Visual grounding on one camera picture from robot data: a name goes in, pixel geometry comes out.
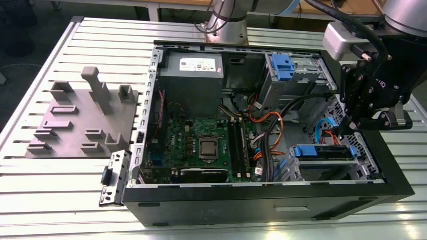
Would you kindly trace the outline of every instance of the slotted metal table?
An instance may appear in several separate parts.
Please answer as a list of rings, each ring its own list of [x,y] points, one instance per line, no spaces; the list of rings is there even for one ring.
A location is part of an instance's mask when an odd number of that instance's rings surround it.
[[[321,39],[312,32],[248,30],[252,46],[318,50]],[[204,35],[190,24],[178,23],[85,18],[69,24],[0,135],[0,237],[427,239],[427,115],[413,97],[404,106],[413,128],[385,132],[383,138],[416,195],[341,220],[145,228],[125,207],[98,208],[108,159],[26,159],[26,146],[53,99],[48,92],[53,82],[69,81],[74,89],[89,89],[80,72],[93,66],[108,89],[128,84],[142,93],[154,40],[197,43]],[[134,127],[138,124],[136,115]]]

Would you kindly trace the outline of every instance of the cable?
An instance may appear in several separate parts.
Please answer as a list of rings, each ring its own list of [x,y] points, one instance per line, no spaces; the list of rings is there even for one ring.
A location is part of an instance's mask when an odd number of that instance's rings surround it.
[[[282,123],[282,119],[281,119],[281,116],[280,116],[280,113],[277,113],[277,112],[269,112],[269,113],[266,113],[261,118],[258,118],[258,119],[256,119],[256,118],[253,118],[253,116],[252,116],[252,107],[253,107],[253,104],[254,104],[254,102],[257,101],[257,99],[258,99],[258,95],[256,95],[256,97],[254,97],[254,101],[253,101],[253,103],[252,103],[252,105],[248,107],[248,117],[249,117],[249,119],[250,119],[250,121],[253,122],[253,123],[261,123],[261,122],[264,122],[272,115],[276,115],[277,116],[277,119],[280,120],[280,134],[278,134],[278,137],[277,137],[277,139],[276,139],[276,141],[274,141],[274,144],[269,147],[269,149],[272,150],[272,149],[274,149],[276,147],[277,147],[277,145],[278,145],[278,143],[280,143],[280,140],[281,140],[281,136],[282,136],[282,132],[284,132],[284,123]]]
[[[272,154],[273,156],[282,156],[282,155],[285,155],[285,153],[281,152],[281,151],[272,151],[270,154]],[[257,160],[261,159],[261,158],[262,158],[261,152],[258,152],[258,153],[253,156],[253,161],[257,161]]]
[[[321,137],[321,124],[322,122],[326,122],[330,126],[330,128],[336,128],[338,125],[333,119],[333,117],[326,117],[318,120],[317,124],[314,125],[313,128],[313,139],[314,139],[314,143],[318,144],[320,143],[320,137]]]
[[[273,29],[270,17],[272,17],[272,15],[268,14],[268,25],[269,25],[269,28]]]
[[[329,7],[324,3],[318,2],[317,0],[305,0],[305,2],[318,11],[329,15],[332,18],[336,20],[341,21],[344,24],[352,26],[356,30],[357,33],[363,35],[363,37],[371,42],[373,47],[376,48],[377,51],[377,66],[383,64],[388,60],[388,50],[387,47],[380,40],[380,38],[375,35],[372,30],[367,28],[367,26],[363,25],[363,23],[346,15],[345,13],[340,12],[334,8]]]
[[[297,16],[296,16],[296,18],[297,18],[297,19],[301,19],[301,17],[302,17],[302,5],[301,5],[301,3],[298,3],[297,5],[298,5],[298,10],[297,10]]]
[[[332,5],[332,8],[334,8],[336,10],[338,9],[338,8],[336,7],[336,0],[330,0],[330,5]]]
[[[229,111],[226,111],[224,108],[221,108],[221,105],[218,105],[218,110],[221,110],[221,112],[230,118],[236,118],[237,116],[234,116]]]
[[[237,111],[237,113],[246,119],[246,120],[250,120],[246,116],[245,116],[245,113],[248,112],[248,110],[245,111],[241,111],[238,106],[237,106],[237,103],[236,103],[236,94],[237,93],[250,93],[253,92],[252,89],[236,89],[230,92],[230,95],[229,95],[229,101],[230,101],[230,105],[233,106],[233,109]]]
[[[233,113],[229,108],[226,106],[224,106],[222,104],[218,105],[218,109],[222,111],[222,112],[226,112],[232,115],[232,118],[238,118],[241,115],[238,113]]]
[[[233,0],[232,10],[230,10],[229,17],[226,18],[226,21],[224,22],[224,24],[222,24],[216,30],[213,30],[213,31],[202,31],[202,30],[198,28],[197,24],[196,24],[196,23],[193,24],[194,28],[198,30],[200,33],[204,33],[204,34],[214,34],[214,33],[217,33],[217,32],[225,27],[225,25],[228,24],[228,22],[229,22],[229,20],[230,20],[230,18],[232,18],[233,13],[234,13],[236,1],[237,1],[237,0]]]
[[[218,16],[220,16],[221,13],[222,13],[224,3],[225,3],[225,1],[221,0],[221,5],[220,5],[220,8],[218,8],[218,13],[217,13]],[[210,31],[210,30],[214,28],[217,22],[218,22],[218,18],[214,19],[214,22],[213,22],[212,26],[210,26],[210,27],[206,27],[205,29],[206,29],[208,31]]]
[[[181,111],[181,115],[185,117],[185,111],[184,111],[184,109],[182,109],[182,105],[181,105],[181,104],[178,104],[177,102],[169,102],[168,105],[169,105],[169,106],[170,106],[170,105],[178,106],[178,109],[180,109],[180,111]]]
[[[32,67],[38,67],[38,68],[41,68],[41,66],[37,65],[37,64],[17,63],[17,64],[10,64],[10,65],[6,65],[6,66],[0,67],[0,70],[1,70],[1,69],[6,69],[6,68],[9,68],[9,67],[14,67],[14,66],[32,66]]]
[[[165,97],[161,93],[161,91],[158,90],[158,95],[160,95],[160,98],[161,98],[161,107],[160,107],[160,115],[158,115],[158,120],[157,120],[157,126],[154,128],[154,133],[153,133],[153,136],[152,136],[152,139],[150,139],[150,142],[153,142],[153,140],[156,139],[157,137],[157,133],[158,133],[158,128],[160,128],[160,123],[161,123],[161,120],[162,120],[162,110],[164,110],[164,107],[165,107]]]
[[[334,135],[332,134],[332,132],[330,132],[330,131],[325,131],[325,133],[330,135],[332,143],[333,143],[333,145],[336,145]]]

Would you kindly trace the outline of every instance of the metal bracket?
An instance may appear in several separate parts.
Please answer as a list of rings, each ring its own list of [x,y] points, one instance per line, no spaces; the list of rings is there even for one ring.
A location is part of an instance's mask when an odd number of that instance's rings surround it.
[[[100,207],[122,207],[121,199],[126,186],[126,176],[132,153],[126,150],[113,152],[105,166],[101,181],[104,185],[98,199]]]

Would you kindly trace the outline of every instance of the white cable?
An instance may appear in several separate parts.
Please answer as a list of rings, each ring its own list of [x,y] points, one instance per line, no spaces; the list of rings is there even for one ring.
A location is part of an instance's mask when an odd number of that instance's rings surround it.
[[[32,66],[32,67],[38,67],[38,68],[41,68],[41,66],[37,65],[37,64],[32,64],[32,63],[17,63],[17,64],[10,64],[10,65],[6,65],[6,66],[0,67],[0,70],[1,70],[1,69],[6,69],[6,68],[9,68],[9,67],[14,67],[14,66]]]
[[[252,147],[254,146],[256,142],[265,136],[265,133],[261,133],[252,141],[250,141],[250,145]]]

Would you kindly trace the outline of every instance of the floor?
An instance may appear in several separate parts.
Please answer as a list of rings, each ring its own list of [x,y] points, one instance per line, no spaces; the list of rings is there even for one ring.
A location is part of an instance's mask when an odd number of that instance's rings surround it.
[[[8,57],[0,52],[0,73],[8,79],[8,84],[0,85],[0,131],[8,123],[9,117],[22,99],[22,96],[32,84],[45,59],[62,35],[73,16],[92,18],[137,20],[148,19],[144,8],[134,9],[128,6],[109,6],[82,3],[61,3],[61,11],[56,12],[48,1],[34,1],[33,11],[38,24],[26,29],[34,42],[33,54],[22,58]],[[200,23],[205,19],[205,13],[189,10],[161,10],[162,22]],[[248,27],[269,28],[269,18],[266,16],[249,15],[246,19]],[[415,96],[424,108],[427,108],[427,83],[417,87]]]

